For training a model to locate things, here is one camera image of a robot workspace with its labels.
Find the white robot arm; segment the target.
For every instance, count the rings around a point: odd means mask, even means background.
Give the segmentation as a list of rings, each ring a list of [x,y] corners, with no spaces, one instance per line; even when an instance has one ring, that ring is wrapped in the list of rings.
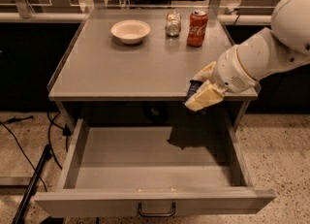
[[[310,0],[280,0],[271,26],[234,45],[190,80],[185,106],[194,112],[224,95],[242,93],[260,80],[310,63]]]

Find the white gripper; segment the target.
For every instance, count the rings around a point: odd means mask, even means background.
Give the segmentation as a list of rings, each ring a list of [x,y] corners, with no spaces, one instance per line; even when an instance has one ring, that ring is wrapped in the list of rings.
[[[237,49],[238,46],[231,47],[216,62],[209,63],[193,76],[193,80],[202,82],[202,86],[189,100],[186,99],[185,106],[189,110],[197,112],[222,102],[227,90],[241,93],[256,85],[242,67]]]

